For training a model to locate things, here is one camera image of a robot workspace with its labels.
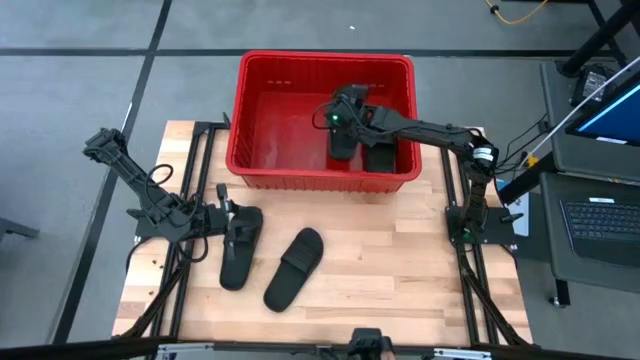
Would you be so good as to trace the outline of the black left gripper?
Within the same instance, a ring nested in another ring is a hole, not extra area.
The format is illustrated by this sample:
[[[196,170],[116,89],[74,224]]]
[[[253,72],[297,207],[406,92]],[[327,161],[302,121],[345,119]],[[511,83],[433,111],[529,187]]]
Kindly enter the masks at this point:
[[[225,234],[231,218],[234,222],[260,222],[261,209],[255,206],[237,205],[229,196],[224,183],[216,185],[217,198],[220,206],[206,204],[204,209],[204,236]],[[230,228],[225,235],[225,255],[229,261],[236,258],[239,248],[250,245],[250,231],[244,227]]]

